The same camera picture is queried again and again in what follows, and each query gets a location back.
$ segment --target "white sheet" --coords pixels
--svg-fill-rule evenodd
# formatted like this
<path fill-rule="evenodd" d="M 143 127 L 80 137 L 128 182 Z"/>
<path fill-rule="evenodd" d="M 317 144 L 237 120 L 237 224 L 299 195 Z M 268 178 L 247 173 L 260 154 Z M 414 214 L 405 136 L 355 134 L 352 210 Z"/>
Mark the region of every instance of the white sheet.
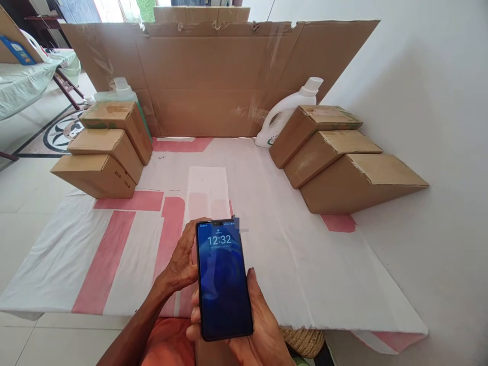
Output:
<path fill-rule="evenodd" d="M 233 212 L 248 229 L 241 230 L 246 267 L 255 268 L 281 325 L 428 333 L 359 230 L 329 231 L 320 215 L 307 210 L 300 192 L 291 188 L 268 150 L 256 147 L 252 139 L 213 139 L 203 152 L 168 152 L 157 144 L 155 149 L 161 151 L 153 152 L 137 190 L 164 192 L 162 206 L 168 197 L 185 200 L 185 221 L 193 218 L 188 188 L 200 189 L 194 185 L 199 168 L 193 167 L 224 170 L 225 181 L 221 173 L 216 176 L 223 187 L 228 186 Z M 95 202 L 79 191 L 64 199 L 0 297 L 1 311 L 28 316 L 73 310 L 114 213 L 94 209 Z M 153 281 L 166 220 L 161 209 L 136 211 L 103 314 L 132 315 L 142 303 Z M 177 304 L 180 316 L 189 315 L 181 312 L 184 298 Z M 173 308 L 164 311 L 163 315 L 174 315 Z"/>

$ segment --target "blue lock screen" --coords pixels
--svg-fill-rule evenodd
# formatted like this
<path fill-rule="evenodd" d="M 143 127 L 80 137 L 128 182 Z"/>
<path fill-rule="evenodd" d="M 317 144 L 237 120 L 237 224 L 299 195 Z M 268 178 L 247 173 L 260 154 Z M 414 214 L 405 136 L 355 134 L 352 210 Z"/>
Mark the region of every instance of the blue lock screen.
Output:
<path fill-rule="evenodd" d="M 206 341 L 253 332 L 246 269 L 234 221 L 197 226 L 202 336 Z"/>

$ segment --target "pink stripe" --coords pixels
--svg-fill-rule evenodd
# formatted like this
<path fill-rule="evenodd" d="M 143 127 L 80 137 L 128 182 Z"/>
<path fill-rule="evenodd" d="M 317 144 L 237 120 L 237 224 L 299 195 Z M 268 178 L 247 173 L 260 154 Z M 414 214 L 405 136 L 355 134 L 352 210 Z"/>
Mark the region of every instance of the pink stripe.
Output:
<path fill-rule="evenodd" d="M 229 204 L 228 200 L 213 200 L 211 205 L 211 218 L 214 220 L 221 220 L 227 218 L 227 205 Z"/>
<path fill-rule="evenodd" d="M 400 353 L 408 346 L 425 338 L 422 333 L 371 332 L 393 351 Z"/>
<path fill-rule="evenodd" d="M 164 192 L 135 191 L 132 198 L 99 199 L 94 208 L 161 211 Z"/>
<path fill-rule="evenodd" d="M 202 153 L 213 139 L 213 137 L 197 137 L 193 141 L 158 141 L 153 138 L 152 149 L 171 153 Z"/>
<path fill-rule="evenodd" d="M 72 313 L 102 315 L 135 212 L 114 211 L 91 262 Z"/>
<path fill-rule="evenodd" d="M 159 240 L 158 254 L 152 282 L 168 265 L 174 248 L 181 237 L 183 228 L 183 215 L 185 213 L 185 201 L 180 197 L 166 197 L 164 200 L 163 229 Z"/>
<path fill-rule="evenodd" d="M 329 231 L 336 232 L 354 232 L 356 231 L 356 222 L 351 215 L 320 215 L 322 221 Z"/>
<path fill-rule="evenodd" d="M 192 304 L 191 299 L 193 293 L 198 288 L 198 284 L 194 283 L 190 286 L 186 286 L 184 289 L 181 290 L 179 295 L 179 317 L 180 318 L 189 318 L 192 314 Z"/>
<path fill-rule="evenodd" d="M 174 303 L 176 299 L 176 293 L 173 293 L 168 301 L 163 306 L 159 316 L 166 317 L 166 318 L 173 318 L 174 317 Z"/>
<path fill-rule="evenodd" d="M 189 219 L 194 220 L 208 215 L 208 196 L 201 192 L 192 192 L 188 195 Z"/>

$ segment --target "hand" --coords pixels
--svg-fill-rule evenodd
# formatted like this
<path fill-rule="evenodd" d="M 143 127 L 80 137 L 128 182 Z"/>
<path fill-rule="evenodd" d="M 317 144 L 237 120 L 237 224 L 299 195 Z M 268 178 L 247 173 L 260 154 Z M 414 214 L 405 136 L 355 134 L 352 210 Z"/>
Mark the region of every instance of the hand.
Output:
<path fill-rule="evenodd" d="M 171 260 L 154 282 L 153 288 L 156 291 L 173 293 L 191 285 L 198 279 L 198 266 L 192 260 L 195 225 L 198 221 L 208 220 L 211 219 L 199 218 L 186 224 Z"/>
<path fill-rule="evenodd" d="M 248 271 L 248 290 L 253 312 L 254 332 L 248 337 L 226 340 L 230 349 L 244 366 L 256 364 L 295 366 L 281 335 L 278 322 L 259 288 L 253 268 Z M 191 341 L 197 341 L 202 337 L 199 301 L 200 297 L 197 290 L 192 297 L 192 305 L 194 306 L 191 317 L 192 325 L 187 329 L 187 337 Z"/>

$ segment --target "cardboard box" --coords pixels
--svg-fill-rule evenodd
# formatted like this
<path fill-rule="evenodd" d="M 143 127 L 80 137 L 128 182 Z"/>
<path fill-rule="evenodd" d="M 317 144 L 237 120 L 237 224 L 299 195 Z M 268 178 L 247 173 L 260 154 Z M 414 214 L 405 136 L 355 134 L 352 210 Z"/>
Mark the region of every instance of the cardboard box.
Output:
<path fill-rule="evenodd" d="M 109 154 L 66 155 L 51 173 L 94 198 L 131 198 L 136 186 Z"/>
<path fill-rule="evenodd" d="M 147 165 L 153 153 L 151 139 L 135 102 L 98 102 L 80 116 L 88 129 L 121 129 L 127 133 L 142 164 Z"/>
<path fill-rule="evenodd" d="M 154 7 L 156 23 L 176 22 L 181 25 L 201 22 L 247 22 L 251 8 L 242 7 Z"/>
<path fill-rule="evenodd" d="M 358 131 L 317 131 L 285 166 L 293 188 L 300 188 L 344 154 L 383 152 Z"/>
<path fill-rule="evenodd" d="M 73 155 L 110 154 L 139 183 L 142 163 L 124 130 L 84 129 L 68 145 Z"/>
<path fill-rule="evenodd" d="M 282 169 L 317 131 L 357 130 L 361 126 L 362 122 L 339 106 L 299 106 L 269 153 Z"/>
<path fill-rule="evenodd" d="M 252 137 L 311 76 L 334 85 L 379 21 L 61 24 L 99 92 L 124 76 L 153 137 Z"/>
<path fill-rule="evenodd" d="M 313 214 L 353 214 L 428 186 L 393 155 L 347 154 L 300 192 Z"/>

